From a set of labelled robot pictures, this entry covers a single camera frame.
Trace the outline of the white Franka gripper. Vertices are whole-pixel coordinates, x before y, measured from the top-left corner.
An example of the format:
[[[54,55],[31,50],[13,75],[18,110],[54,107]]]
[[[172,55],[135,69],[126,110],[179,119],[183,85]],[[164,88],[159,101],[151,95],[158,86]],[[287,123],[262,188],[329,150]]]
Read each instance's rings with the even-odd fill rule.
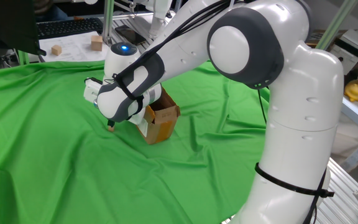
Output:
[[[95,108],[98,108],[97,95],[101,86],[101,80],[98,80],[93,77],[85,79],[84,98],[86,101],[92,103]],[[127,120],[133,124],[138,125],[144,121],[144,114],[145,108],[142,108],[137,114],[133,114],[132,116],[128,117]],[[115,122],[108,120],[108,126],[113,128],[115,126]]]

